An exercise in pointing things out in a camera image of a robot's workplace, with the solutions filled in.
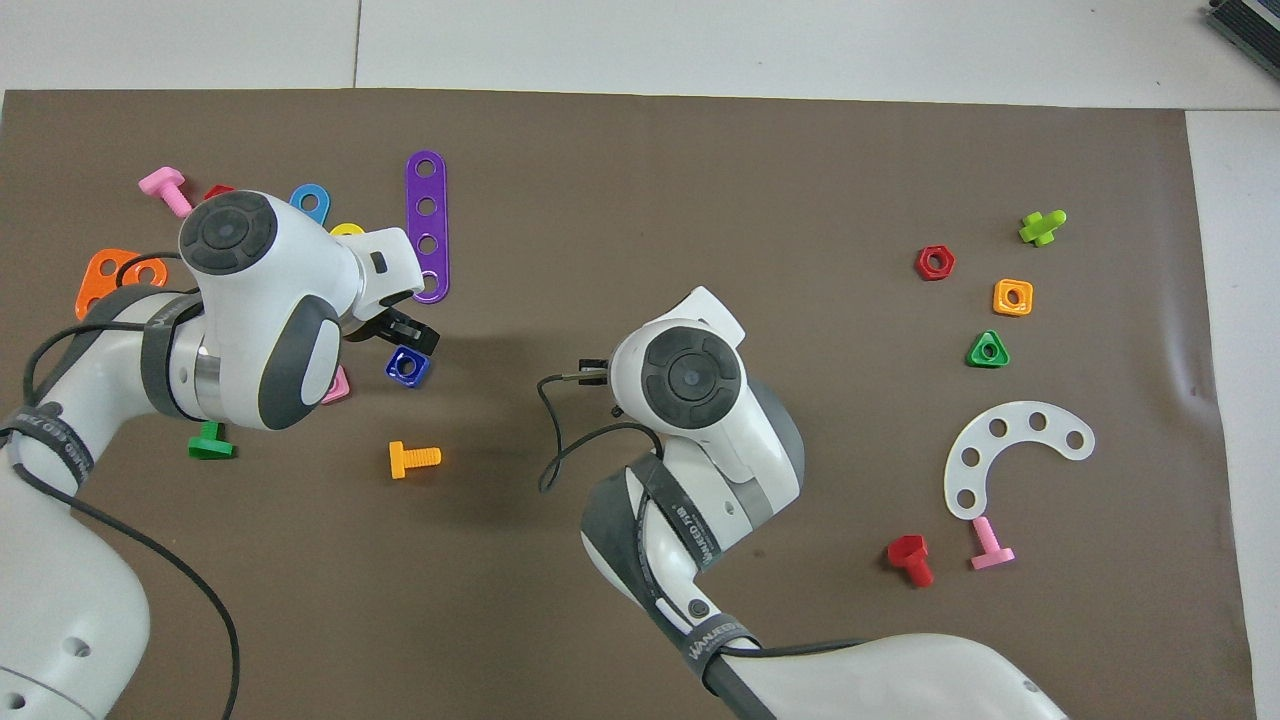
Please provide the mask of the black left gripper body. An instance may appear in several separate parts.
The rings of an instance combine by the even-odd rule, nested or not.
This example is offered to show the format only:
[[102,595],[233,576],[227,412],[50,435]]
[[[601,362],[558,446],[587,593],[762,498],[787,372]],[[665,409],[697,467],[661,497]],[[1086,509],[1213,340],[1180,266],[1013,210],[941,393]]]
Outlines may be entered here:
[[396,324],[399,322],[398,318],[398,311],[379,313],[358,328],[346,332],[343,334],[343,340],[347,342],[364,342],[371,338],[379,338],[389,342],[390,345],[399,346],[402,345],[401,332],[396,329]]

